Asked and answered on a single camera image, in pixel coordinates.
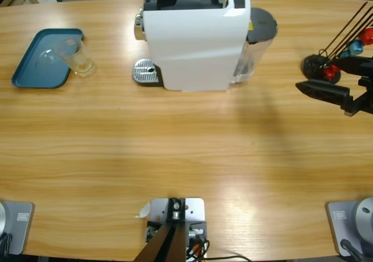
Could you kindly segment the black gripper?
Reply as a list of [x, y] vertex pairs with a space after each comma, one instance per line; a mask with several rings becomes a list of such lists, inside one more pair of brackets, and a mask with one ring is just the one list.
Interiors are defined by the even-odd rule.
[[296, 88], [310, 98], [338, 105], [346, 116], [358, 112], [372, 113], [372, 58], [347, 56], [337, 60], [337, 66], [344, 72], [362, 76], [358, 81], [366, 92], [354, 99], [348, 87], [338, 86], [321, 80], [306, 80], [295, 84]]

